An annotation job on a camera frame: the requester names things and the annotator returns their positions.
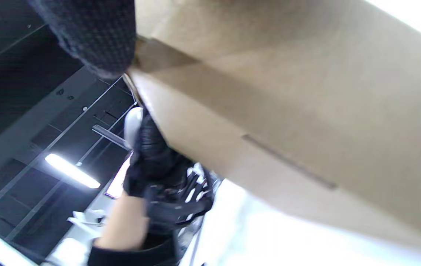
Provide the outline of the person's right hand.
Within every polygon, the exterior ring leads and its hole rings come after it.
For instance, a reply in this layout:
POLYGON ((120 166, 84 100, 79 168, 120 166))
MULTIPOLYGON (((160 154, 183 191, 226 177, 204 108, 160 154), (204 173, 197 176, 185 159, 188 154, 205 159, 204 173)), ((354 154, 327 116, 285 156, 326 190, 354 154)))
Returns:
POLYGON ((103 79, 131 66, 137 40, 133 0, 30 0, 62 49, 103 79))

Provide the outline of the person's left hand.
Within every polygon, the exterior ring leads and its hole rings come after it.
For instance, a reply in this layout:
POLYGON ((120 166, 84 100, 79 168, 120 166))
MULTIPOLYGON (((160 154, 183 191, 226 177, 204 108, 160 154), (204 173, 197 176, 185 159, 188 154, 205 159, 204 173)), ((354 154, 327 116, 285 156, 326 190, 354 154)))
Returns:
POLYGON ((127 196, 143 198, 148 187, 177 188, 195 163, 169 147, 149 111, 143 109, 130 165, 123 182, 127 196))

